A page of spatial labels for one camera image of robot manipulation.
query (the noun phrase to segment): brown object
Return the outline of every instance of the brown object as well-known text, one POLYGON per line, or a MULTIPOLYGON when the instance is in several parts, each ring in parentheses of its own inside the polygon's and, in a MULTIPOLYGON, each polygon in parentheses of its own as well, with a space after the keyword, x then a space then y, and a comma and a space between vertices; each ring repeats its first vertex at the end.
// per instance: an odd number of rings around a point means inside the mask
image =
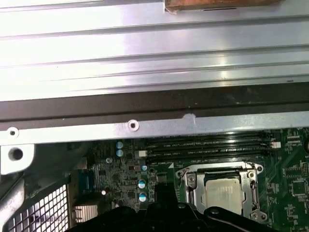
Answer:
POLYGON ((165 0, 165 8, 168 11, 235 8, 269 5, 279 1, 281 0, 165 0))

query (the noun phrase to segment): green circuit board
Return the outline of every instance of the green circuit board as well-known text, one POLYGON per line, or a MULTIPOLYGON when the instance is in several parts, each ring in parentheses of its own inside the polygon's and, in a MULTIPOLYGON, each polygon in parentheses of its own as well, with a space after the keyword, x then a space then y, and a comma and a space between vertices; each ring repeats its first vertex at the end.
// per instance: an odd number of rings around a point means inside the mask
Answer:
POLYGON ((138 210, 154 201, 156 183, 168 182, 185 202, 176 171, 247 161, 264 167, 258 190, 266 224, 282 232, 308 232, 308 143, 308 128, 97 142, 88 169, 79 170, 80 194, 105 191, 111 208, 124 204, 138 210))

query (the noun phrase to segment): screw hole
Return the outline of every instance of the screw hole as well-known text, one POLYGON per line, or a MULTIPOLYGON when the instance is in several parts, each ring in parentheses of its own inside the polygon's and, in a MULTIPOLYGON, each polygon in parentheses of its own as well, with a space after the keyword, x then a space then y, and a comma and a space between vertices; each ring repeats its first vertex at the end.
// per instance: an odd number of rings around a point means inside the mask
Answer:
POLYGON ((180 208, 180 209, 185 209, 185 204, 179 203, 179 204, 178 204, 178 208, 180 208))
POLYGON ((19 148, 13 148, 10 150, 9 156, 11 160, 16 161, 16 160, 21 160, 22 157, 24 156, 24 153, 19 148))
POLYGON ((255 220, 257 220, 257 214, 256 214, 256 213, 253 213, 253 214, 252 214, 252 217, 253 217, 255 220))
POLYGON ((190 182, 194 182, 195 181, 195 177, 194 176, 189 177, 189 181, 190 182))
POLYGON ((15 127, 10 127, 7 130, 8 136, 10 136, 12 139, 17 138, 19 136, 19 131, 15 127))
POLYGON ((128 121, 126 126, 131 132, 136 132, 140 128, 139 122, 133 119, 128 121))
POLYGON ((217 209, 211 209, 211 213, 212 213, 212 214, 219 214, 219 210, 217 210, 217 209))

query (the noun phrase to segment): capacitor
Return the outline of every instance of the capacitor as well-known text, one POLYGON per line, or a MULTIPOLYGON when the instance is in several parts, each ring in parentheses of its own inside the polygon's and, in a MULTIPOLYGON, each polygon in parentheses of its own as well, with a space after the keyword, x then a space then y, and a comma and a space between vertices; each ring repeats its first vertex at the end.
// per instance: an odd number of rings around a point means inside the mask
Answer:
POLYGON ((139 201, 140 202, 145 202, 147 200, 147 195, 144 192, 141 192, 139 195, 139 201))
POLYGON ((139 180, 138 186, 140 189, 143 189, 146 187, 146 181, 145 180, 139 180))
POLYGON ((117 150, 117 151, 116 151, 116 155, 117 155, 118 157, 122 157, 122 156, 124 155, 123 150, 117 150))
POLYGON ((147 171, 147 169, 148 169, 148 167, 146 166, 146 165, 143 165, 142 167, 141 167, 141 169, 142 169, 142 171, 147 171))
POLYGON ((122 143, 122 142, 117 142, 116 143, 116 148, 117 149, 121 149, 121 148, 123 148, 124 147, 124 144, 122 143))

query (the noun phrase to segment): screw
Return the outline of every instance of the screw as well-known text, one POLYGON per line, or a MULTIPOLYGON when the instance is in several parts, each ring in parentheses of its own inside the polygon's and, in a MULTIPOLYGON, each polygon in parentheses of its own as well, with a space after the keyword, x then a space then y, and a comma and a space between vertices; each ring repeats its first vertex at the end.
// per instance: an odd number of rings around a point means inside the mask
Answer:
POLYGON ((193 175, 189 176, 189 181, 190 182, 194 182, 195 181, 195 176, 193 176, 193 175))
POLYGON ((219 214, 219 210, 217 210, 217 209, 211 209, 211 213, 212 213, 212 214, 219 214))
POLYGON ((105 162, 106 163, 112 163, 112 158, 111 157, 106 158, 105 162))
POLYGON ((253 178, 254 177, 254 173, 253 172, 249 172, 249 177, 253 178))

